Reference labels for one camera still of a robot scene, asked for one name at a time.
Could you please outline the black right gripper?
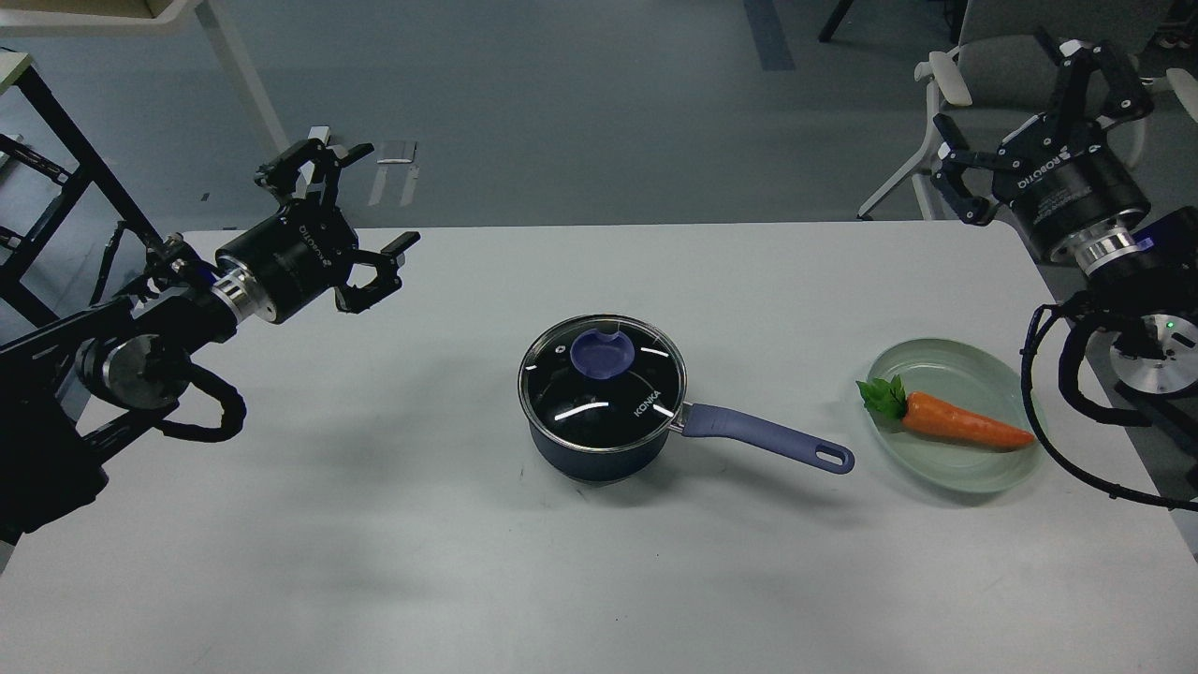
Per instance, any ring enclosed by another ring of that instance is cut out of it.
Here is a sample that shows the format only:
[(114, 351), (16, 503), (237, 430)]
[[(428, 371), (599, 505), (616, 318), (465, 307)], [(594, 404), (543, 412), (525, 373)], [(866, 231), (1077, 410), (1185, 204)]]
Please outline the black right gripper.
[[(1057, 41), (1043, 28), (1036, 42), (1057, 66), (1047, 110), (1002, 140), (998, 153), (975, 151), (955, 121), (937, 113), (940, 158), (932, 186), (960, 221), (984, 227), (1000, 204), (1039, 263), (1065, 263), (1078, 239), (1109, 227), (1133, 231), (1150, 210), (1143, 189), (1107, 140), (1107, 130), (1146, 119), (1152, 95), (1113, 41)], [(975, 195), (968, 170), (994, 172), (993, 196)]]

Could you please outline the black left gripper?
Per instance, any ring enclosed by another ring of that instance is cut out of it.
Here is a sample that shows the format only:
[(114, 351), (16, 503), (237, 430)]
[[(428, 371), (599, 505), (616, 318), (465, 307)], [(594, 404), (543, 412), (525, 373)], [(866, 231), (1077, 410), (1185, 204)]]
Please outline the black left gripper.
[[(345, 148), (320, 139), (295, 142), (258, 166), (254, 183), (282, 210), (214, 251), (222, 269), (240, 269), (258, 287), (258, 316), (285, 323), (313, 299), (334, 289), (339, 312), (365, 312), (403, 289), (406, 253), (422, 235), (405, 231), (381, 251), (357, 248), (356, 231), (335, 208), (341, 171), (373, 153), (373, 142)], [(291, 204), (303, 200), (308, 204)], [(365, 286), (347, 283), (355, 266), (373, 269)]]

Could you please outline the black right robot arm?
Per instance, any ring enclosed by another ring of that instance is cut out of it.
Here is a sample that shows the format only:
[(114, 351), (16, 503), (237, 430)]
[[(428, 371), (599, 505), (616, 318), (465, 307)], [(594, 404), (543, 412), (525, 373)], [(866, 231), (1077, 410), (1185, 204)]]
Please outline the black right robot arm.
[(1060, 397), (1083, 417), (1119, 427), (1149, 427), (1139, 409), (1109, 408), (1081, 391), (1091, 338), (1111, 338), (1109, 362), (1130, 400), (1158, 415), (1173, 397), (1194, 391), (1194, 208), (1152, 225), (1150, 205), (1107, 133), (1154, 110), (1146, 83), (1126, 51), (1109, 41), (1057, 41), (1035, 31), (1057, 77), (1043, 111), (993, 151), (972, 148), (944, 113), (931, 119), (942, 142), (931, 182), (961, 221), (985, 226), (997, 210), (1014, 211), (1015, 230), (1039, 263), (1073, 263), (1087, 286), (1031, 312), (1021, 350), (1019, 391), (1031, 435), (1069, 474), (1112, 499), (1188, 509), (1194, 502), (1142, 493), (1093, 475), (1061, 456), (1037, 419), (1031, 385), (1045, 336), (1061, 318), (1070, 330), (1057, 366)]

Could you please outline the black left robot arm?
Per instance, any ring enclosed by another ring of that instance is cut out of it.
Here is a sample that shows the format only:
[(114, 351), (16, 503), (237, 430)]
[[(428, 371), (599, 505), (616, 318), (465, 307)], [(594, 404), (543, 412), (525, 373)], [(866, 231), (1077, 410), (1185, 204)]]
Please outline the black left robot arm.
[(5, 544), (92, 504), (108, 461), (149, 431), (196, 443), (240, 435), (246, 401), (193, 360), (198, 350), (253, 316), (285, 323), (325, 293), (364, 312), (403, 287), (419, 235), (368, 251), (337, 204), (341, 171), (371, 153), (369, 142), (295, 142), (254, 178), (276, 213), (213, 263), (174, 239), (114, 299), (4, 345)]

